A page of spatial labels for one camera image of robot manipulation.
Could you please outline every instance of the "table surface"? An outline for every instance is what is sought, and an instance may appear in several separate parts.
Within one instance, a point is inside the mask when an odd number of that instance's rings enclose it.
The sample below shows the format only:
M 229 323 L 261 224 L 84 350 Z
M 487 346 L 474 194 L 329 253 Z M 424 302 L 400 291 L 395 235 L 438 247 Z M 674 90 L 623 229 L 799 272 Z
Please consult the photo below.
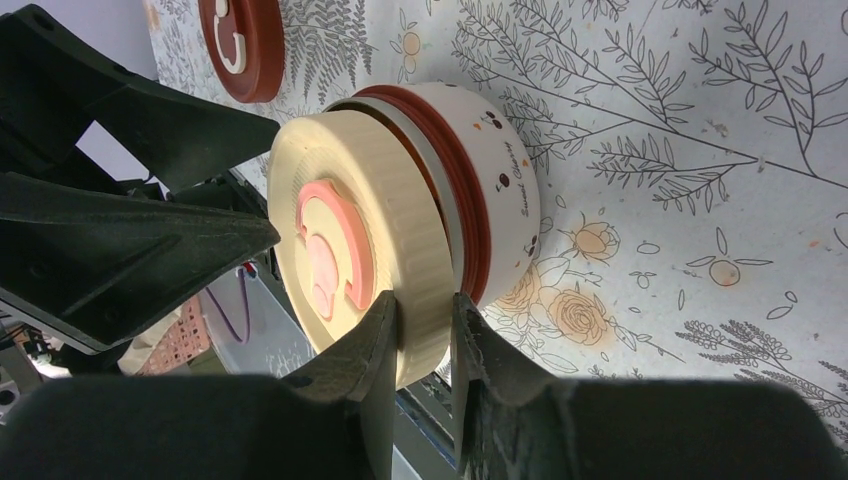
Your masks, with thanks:
M 485 308 L 506 339 L 560 375 L 781 382 L 848 449 L 844 2 L 281 3 L 273 102 L 227 95 L 197 0 L 146 2 L 160 81 L 281 123 L 370 84 L 478 91 L 542 195 L 539 258 Z M 239 171 L 264 191 L 267 163 Z

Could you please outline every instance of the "fern drawing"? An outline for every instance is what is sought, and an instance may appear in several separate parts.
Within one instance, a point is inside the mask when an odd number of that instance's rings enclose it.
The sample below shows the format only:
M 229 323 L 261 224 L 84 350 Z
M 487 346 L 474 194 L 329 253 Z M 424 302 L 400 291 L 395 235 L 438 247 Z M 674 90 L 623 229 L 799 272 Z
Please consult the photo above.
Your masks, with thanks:
M 174 0 L 172 2 L 161 2 L 159 6 L 162 7 L 164 13 L 183 20 L 186 15 L 192 13 L 197 8 L 192 3 L 194 2 L 191 0 Z
M 704 350 L 701 357 L 716 363 L 736 365 L 734 376 L 751 382 L 776 382 L 796 390 L 825 420 L 848 417 L 848 370 L 829 362 L 819 364 L 832 372 L 840 381 L 836 389 L 823 388 L 793 372 L 788 365 L 792 355 L 782 342 L 750 322 L 730 320 L 716 328 L 708 323 L 692 320 L 684 323 L 685 332 L 675 334 Z M 845 422 L 841 428 L 826 422 L 828 428 L 843 442 L 848 443 Z
M 713 13 L 713 7 L 718 0 L 663 0 L 663 10 L 685 8 L 697 11 L 699 15 Z
M 359 62 L 371 74 L 371 57 L 377 48 L 368 44 L 365 0 L 294 0 L 283 4 L 286 55 L 292 82 L 303 72 L 304 98 L 315 88 L 321 104 L 339 77 L 347 74 L 356 88 Z
M 574 4 L 574 0 L 569 0 L 568 3 L 570 7 Z M 627 10 L 628 3 L 630 0 L 583 0 L 583 18 L 591 17 L 592 20 L 597 20 L 600 15 L 617 22 L 621 14 Z
M 800 158 L 761 158 L 735 150 L 721 140 L 707 140 L 682 130 L 695 106 L 681 99 L 679 90 L 686 83 L 687 72 L 673 71 L 669 66 L 674 52 L 652 48 L 644 36 L 634 31 L 632 23 L 606 30 L 604 42 L 581 41 L 585 29 L 574 24 L 582 23 L 578 22 L 584 15 L 582 8 L 587 4 L 592 8 L 602 5 L 603 0 L 459 3 L 465 18 L 457 22 L 453 56 L 479 90 L 501 92 L 504 111 L 527 146 L 537 171 L 549 173 L 552 161 L 566 161 L 584 152 L 588 145 L 597 145 L 591 153 L 599 160 L 588 166 L 597 171 L 597 177 L 604 177 L 608 185 L 618 182 L 624 188 L 651 189 L 654 202 L 663 208 L 674 206 L 692 215 L 699 210 L 710 212 L 715 204 L 726 201 L 729 192 L 725 179 L 744 168 L 774 167 L 848 189 L 846 184 L 819 175 L 809 158 L 809 147 L 819 132 L 848 120 L 848 112 L 828 111 L 830 105 L 826 103 L 828 96 L 841 91 L 848 79 L 817 83 L 816 75 L 828 69 L 824 56 L 815 56 L 804 41 L 784 45 L 788 14 L 782 12 L 766 23 L 771 17 L 767 15 L 768 0 L 763 0 L 761 12 L 753 21 L 748 21 L 744 2 L 737 11 L 725 10 L 730 24 L 724 30 L 738 34 L 740 40 L 727 44 L 730 52 L 723 58 L 713 60 L 709 56 L 706 30 L 700 45 L 689 48 L 696 55 L 693 60 L 706 66 L 707 75 L 716 75 L 709 77 L 706 85 L 748 83 L 744 108 L 762 112 L 763 120 L 777 132 L 791 131 Z M 661 5 L 666 9 L 698 9 L 706 14 L 717 3 L 666 0 Z M 609 15 L 612 7 L 607 5 L 604 11 Z M 593 98 L 603 98 L 607 105 L 611 103 L 609 99 L 615 98 L 616 103 L 633 107 L 605 107 L 597 105 Z M 569 108 L 554 112 L 549 108 L 550 101 L 565 102 Z M 782 112 L 771 110 L 778 105 Z M 595 114 L 591 125 L 575 120 L 585 118 L 587 111 Z M 640 138 L 618 135 L 613 137 L 614 143 L 606 141 L 610 133 L 628 125 L 644 133 L 639 134 Z M 596 139 L 601 134 L 606 138 Z M 694 166 L 675 164 L 676 146 L 681 146 L 681 151 L 704 148 L 705 156 L 712 149 L 712 158 L 726 161 L 709 164 L 704 160 Z

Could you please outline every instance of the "red lid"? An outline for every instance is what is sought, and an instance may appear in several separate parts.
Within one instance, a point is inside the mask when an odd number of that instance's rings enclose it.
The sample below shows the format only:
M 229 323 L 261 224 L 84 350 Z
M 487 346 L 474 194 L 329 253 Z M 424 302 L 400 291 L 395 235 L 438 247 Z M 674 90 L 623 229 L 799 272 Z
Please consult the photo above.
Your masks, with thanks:
M 277 0 L 199 0 L 215 73 L 241 103 L 268 102 L 283 81 L 285 46 Z

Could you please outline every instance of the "wire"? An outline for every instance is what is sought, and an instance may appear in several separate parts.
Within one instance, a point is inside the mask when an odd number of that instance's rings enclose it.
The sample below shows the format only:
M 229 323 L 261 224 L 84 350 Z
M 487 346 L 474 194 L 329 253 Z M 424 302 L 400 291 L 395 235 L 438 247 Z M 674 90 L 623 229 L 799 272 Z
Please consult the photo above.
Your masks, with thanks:
M 245 323 L 245 333 L 244 338 L 242 338 L 238 333 L 236 333 L 236 329 L 233 327 L 233 323 L 230 321 L 230 318 L 224 313 L 224 309 L 221 307 L 221 304 L 218 303 L 218 299 L 215 298 L 215 295 L 212 294 L 212 290 L 209 287 L 206 287 L 206 294 L 209 295 L 209 298 L 212 300 L 212 303 L 215 304 L 215 308 L 218 309 L 218 313 L 221 315 L 221 318 L 224 320 L 224 325 L 227 327 L 227 330 L 230 332 L 230 335 L 236 340 L 236 343 L 240 345 L 244 345 L 250 340 L 250 307 L 247 303 L 247 284 L 244 280 L 244 268 L 238 269 L 238 278 L 239 283 L 241 284 L 241 298 L 244 302 L 244 323 Z
M 9 340 L 12 340 L 13 338 L 15 338 L 17 335 L 19 335 L 20 333 L 22 333 L 26 329 L 27 329 L 26 325 L 18 325 L 17 327 L 6 332 L 6 334 L 3 335 L 3 337 L 0 337 L 0 348 L 5 348 L 6 342 L 8 342 Z

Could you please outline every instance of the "leaf illustration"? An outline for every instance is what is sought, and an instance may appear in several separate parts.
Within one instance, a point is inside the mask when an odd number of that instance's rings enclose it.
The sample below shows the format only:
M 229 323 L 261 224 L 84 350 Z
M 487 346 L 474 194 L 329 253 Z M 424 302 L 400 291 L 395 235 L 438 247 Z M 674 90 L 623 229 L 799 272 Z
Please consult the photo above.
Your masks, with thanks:
M 707 213 L 713 208 L 713 185 L 712 183 L 707 184 L 707 190 L 704 192 L 704 207 L 707 209 Z
M 556 373 L 568 375 L 579 370 L 573 363 L 553 353 L 541 353 L 539 360 Z
M 636 93 L 639 94 L 639 96 L 641 96 L 642 98 L 644 98 L 646 100 L 657 101 L 657 100 L 660 99 L 660 97 L 658 97 L 654 92 L 650 92 L 648 90 L 645 90 L 644 88 L 636 87 L 635 90 L 636 90 Z
M 795 90 L 795 93 L 798 93 L 800 95 L 806 95 L 810 93 L 810 90 L 807 87 L 798 83 L 798 81 L 794 78 L 788 75 L 784 75 L 783 79 L 786 80 L 786 83 L 788 83 L 790 87 L 792 87 L 792 90 Z
M 697 260 L 693 260 L 686 264 L 687 267 L 704 267 L 707 266 L 715 260 L 715 255 L 709 255 L 706 257 L 699 258 Z
M 548 233 L 554 228 L 554 221 L 551 217 L 544 217 L 539 226 L 539 233 Z
M 770 107 L 771 104 L 774 103 L 774 99 L 777 98 L 777 94 L 778 94 L 778 92 L 774 92 L 771 95 L 764 98 L 760 102 L 760 104 L 757 106 L 757 112 L 761 112 L 761 111 L 767 109 L 768 107 Z
M 720 227 L 716 227 L 716 244 L 718 245 L 718 251 L 722 255 L 727 255 L 727 239 L 724 238 L 724 232 Z
M 754 20 L 754 37 L 760 33 L 760 28 L 763 26 L 763 21 L 766 19 L 766 13 L 768 12 L 768 0 L 763 0 L 762 5 L 760 5 L 760 11 L 757 12 L 757 18 Z
M 668 159 L 668 164 L 673 167 L 674 166 L 674 150 L 671 149 L 671 143 L 669 143 L 668 138 L 663 138 L 663 145 L 665 146 L 665 156 Z
M 598 298 L 597 295 L 592 295 L 592 297 L 593 297 L 593 300 L 595 302 L 595 306 L 598 308 L 598 311 L 601 312 L 601 316 L 606 315 L 607 314 L 607 308 L 601 302 L 601 299 Z
M 633 339 L 633 332 L 624 327 L 617 326 L 613 329 L 615 336 L 621 340 L 621 343 L 627 345 L 630 350 L 636 351 L 636 341 Z
M 544 305 L 550 305 L 560 293 L 555 288 L 542 288 L 539 290 L 539 301 L 544 303 Z M 533 320 L 534 325 L 538 324 L 544 328 L 556 328 L 547 308 L 542 303 L 534 303 L 530 306 L 530 319 Z
M 527 358 L 533 359 L 536 358 L 536 351 L 530 345 L 523 343 L 518 350 L 521 351 Z
M 710 39 L 707 36 L 707 29 L 705 28 L 701 31 L 701 55 L 707 54 L 707 50 L 710 48 L 709 41 Z
M 774 117 L 774 116 L 771 116 L 771 115 L 766 115 L 765 117 L 763 117 L 763 119 L 765 119 L 765 121 L 767 121 L 769 123 L 773 123 L 773 124 L 781 126 L 781 127 L 795 128 L 795 126 L 793 124 L 789 123 L 788 120 L 784 120 L 780 117 Z
M 539 261 L 536 264 L 536 269 L 539 271 L 539 276 L 544 277 L 544 276 L 547 276 L 548 273 L 556 273 L 557 270 L 567 270 L 568 265 L 570 263 L 571 263 L 571 259 L 562 258 L 562 257 L 552 257 L 552 258 L 547 258 L 545 260 Z M 552 287 L 556 283 L 557 282 L 554 282 L 550 285 L 545 285 L 545 286 Z
M 835 125 L 839 125 L 840 123 L 848 120 L 848 112 L 839 113 L 837 115 L 833 115 L 825 118 L 816 124 L 816 128 L 825 128 L 825 127 L 833 127 Z
M 755 266 L 755 267 L 774 263 L 771 260 L 755 260 L 755 259 L 752 259 L 752 258 L 740 258 L 740 259 L 734 260 L 734 262 L 738 263 L 739 265 L 752 265 L 752 266 Z
M 766 40 L 766 50 L 765 54 L 771 55 L 777 45 L 780 43 L 780 40 L 783 39 L 783 33 L 786 31 L 786 19 L 789 18 L 789 12 L 783 12 L 783 15 L 777 20 L 777 23 L 774 24 L 774 27 L 771 29 L 771 33 L 769 33 L 768 40 Z
M 513 327 L 499 328 L 496 330 L 507 342 L 515 345 L 521 341 L 521 334 Z
M 777 320 L 779 318 L 783 318 L 792 311 L 792 306 L 786 307 L 777 307 L 772 309 L 768 314 L 766 314 L 766 318 L 769 320 Z
M 735 81 L 735 78 L 711 78 L 704 83 L 711 87 L 720 87 L 722 85 L 727 85 L 728 83 L 733 83 Z
M 821 69 L 823 64 L 824 64 L 824 54 L 822 53 L 822 54 L 819 55 L 819 58 L 816 59 L 816 62 L 813 63 L 813 67 L 810 68 L 810 76 L 811 77 L 816 76 L 816 74 L 819 73 L 819 70 Z
M 754 106 L 754 100 L 756 100 L 756 97 L 755 97 L 756 89 L 757 89 L 756 85 L 751 85 L 751 88 L 748 89 L 748 93 L 745 95 L 745 108 L 748 109 L 748 110 L 750 110 L 751 107 Z
M 775 71 L 783 68 L 783 65 L 786 63 L 786 60 L 789 58 L 789 54 L 792 52 L 793 46 L 794 45 L 789 45 L 788 47 L 786 47 L 786 50 L 784 50 L 783 53 L 780 54 L 780 58 L 777 60 L 777 63 L 774 65 Z
M 665 109 L 670 112 L 682 112 L 684 110 L 689 110 L 690 108 L 695 108 L 694 105 L 685 105 L 682 103 L 669 103 L 665 106 Z
M 822 88 L 821 90 L 819 90 L 818 92 L 816 92 L 816 95 L 815 95 L 815 96 L 817 96 L 817 97 L 818 97 L 818 96 L 821 96 L 821 95 L 828 95 L 828 94 L 831 94 L 831 93 L 833 93 L 833 92 L 835 92 L 835 91 L 839 90 L 840 88 L 842 88 L 842 87 L 845 85 L 845 82 L 848 82 L 848 77 L 845 77 L 845 78 L 843 78 L 842 80 L 840 80 L 840 81 L 838 81 L 838 82 L 832 83 L 832 84 L 830 84 L 830 85 L 828 85 L 828 86 L 826 86 L 826 87 Z
M 721 200 L 723 202 L 726 202 L 728 199 L 727 188 L 724 186 L 724 180 L 722 180 L 721 178 L 718 179 L 718 196 L 721 197 Z
M 597 84 L 597 83 L 593 83 L 593 84 L 591 84 L 591 85 L 586 85 L 585 87 L 579 88 L 579 89 L 578 89 L 577 91 L 575 91 L 574 93 L 575 93 L 576 95 L 582 95 L 582 94 L 584 94 L 584 93 L 589 93 L 590 91 L 592 91 L 592 89 L 593 89 L 593 88 L 595 88 L 595 87 L 597 87 L 597 86 L 598 86 L 598 84 Z
M 548 338 L 560 338 L 563 336 L 562 331 L 558 328 L 540 328 L 537 331 Z

